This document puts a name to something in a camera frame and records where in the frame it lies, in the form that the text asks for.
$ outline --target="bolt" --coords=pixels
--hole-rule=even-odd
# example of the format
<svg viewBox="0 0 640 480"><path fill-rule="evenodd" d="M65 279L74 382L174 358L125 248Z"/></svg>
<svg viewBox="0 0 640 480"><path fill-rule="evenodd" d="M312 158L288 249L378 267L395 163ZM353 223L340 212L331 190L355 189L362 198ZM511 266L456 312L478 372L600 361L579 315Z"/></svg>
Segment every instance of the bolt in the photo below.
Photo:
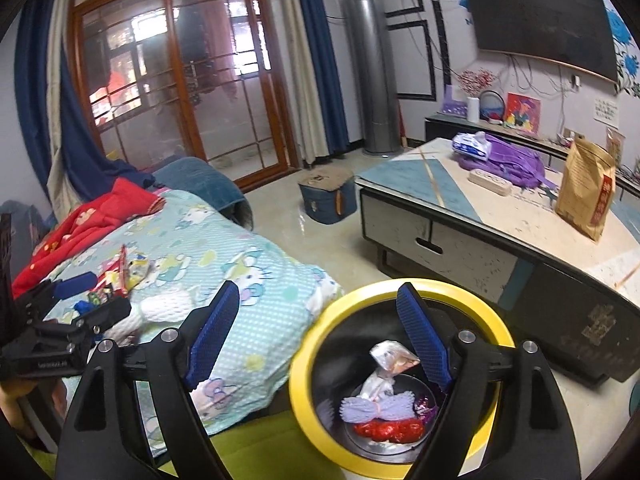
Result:
<svg viewBox="0 0 640 480"><path fill-rule="evenodd" d="M533 341L525 341L524 343L522 343L522 347L528 354L535 354L538 351L538 345L536 345Z"/></svg>
<svg viewBox="0 0 640 480"><path fill-rule="evenodd" d="M471 332L471 330L461 330L458 332L458 338L463 343L472 343L476 340L476 334Z"/></svg>
<svg viewBox="0 0 640 480"><path fill-rule="evenodd" d="M98 352L108 352L113 348L113 341L111 339L103 339L98 343Z"/></svg>
<svg viewBox="0 0 640 480"><path fill-rule="evenodd" d="M175 328L167 328L164 332L161 333L160 339L165 343L170 343L171 341L175 341L178 337L178 331Z"/></svg>

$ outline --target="blue curtain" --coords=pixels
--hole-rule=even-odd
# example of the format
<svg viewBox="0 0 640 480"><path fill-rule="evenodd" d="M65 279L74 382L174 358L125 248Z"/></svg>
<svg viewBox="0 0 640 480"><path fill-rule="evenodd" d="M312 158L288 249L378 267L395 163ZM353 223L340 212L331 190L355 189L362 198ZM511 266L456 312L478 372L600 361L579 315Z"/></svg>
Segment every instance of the blue curtain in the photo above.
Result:
<svg viewBox="0 0 640 480"><path fill-rule="evenodd" d="M316 72L316 84L322 108L322 120L330 153L347 150L349 136L344 117L344 104L338 67L335 63L334 45L331 42L329 23L323 0L300 0L305 19L306 36Z"/></svg>
<svg viewBox="0 0 640 480"><path fill-rule="evenodd" d="M20 17L15 48L15 99L24 143L34 172L47 193L51 168L47 123L47 41L54 0L28 0ZM88 202L111 190L123 176L141 187L155 179L122 160L110 161L95 144L60 47L60 120L65 172L79 197Z"/></svg>

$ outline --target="flat screen tv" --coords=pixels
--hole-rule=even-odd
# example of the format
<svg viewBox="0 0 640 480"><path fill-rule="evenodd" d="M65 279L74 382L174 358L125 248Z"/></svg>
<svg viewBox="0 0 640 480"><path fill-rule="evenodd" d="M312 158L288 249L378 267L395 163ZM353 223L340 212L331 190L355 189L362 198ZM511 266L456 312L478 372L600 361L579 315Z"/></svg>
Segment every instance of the flat screen tv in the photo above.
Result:
<svg viewBox="0 0 640 480"><path fill-rule="evenodd" d="M478 48L537 57L618 80L602 0L468 0Z"/></svg>

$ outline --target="human hand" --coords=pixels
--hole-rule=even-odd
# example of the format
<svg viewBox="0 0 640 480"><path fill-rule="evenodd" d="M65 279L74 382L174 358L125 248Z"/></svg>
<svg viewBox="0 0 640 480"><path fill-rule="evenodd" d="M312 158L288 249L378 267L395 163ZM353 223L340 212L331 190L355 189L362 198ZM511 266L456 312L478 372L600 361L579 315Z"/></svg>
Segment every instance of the human hand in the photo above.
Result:
<svg viewBox="0 0 640 480"><path fill-rule="evenodd" d="M29 395L37 384L37 381L26 379L11 379L0 382L0 410L4 413L11 427L26 439L32 439L36 435L24 418L18 399ZM66 387L60 380L56 382L56 386L53 389L52 400L55 410L60 416L65 416Z"/></svg>

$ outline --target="blue gripper pad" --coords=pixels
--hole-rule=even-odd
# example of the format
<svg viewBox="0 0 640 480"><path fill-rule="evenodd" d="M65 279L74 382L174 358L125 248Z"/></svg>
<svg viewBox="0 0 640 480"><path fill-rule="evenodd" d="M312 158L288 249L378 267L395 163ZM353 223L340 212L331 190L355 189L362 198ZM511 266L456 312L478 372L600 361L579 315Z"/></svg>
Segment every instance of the blue gripper pad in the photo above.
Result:
<svg viewBox="0 0 640 480"><path fill-rule="evenodd" d="M86 290L91 290L98 284L98 277L92 272L85 272L79 276L69 278L56 285L53 293L57 300L67 300L76 294L81 294Z"/></svg>
<svg viewBox="0 0 640 480"><path fill-rule="evenodd" d="M227 281L209 304L212 313L200 330L189 354L189 369L184 378L190 391L209 379L213 365L222 350L226 336L240 307L240 291L234 282Z"/></svg>
<svg viewBox="0 0 640 480"><path fill-rule="evenodd" d="M424 313L423 305L424 301L411 283L400 286L396 310L402 326L428 380L436 383L446 393L452 382L447 349Z"/></svg>

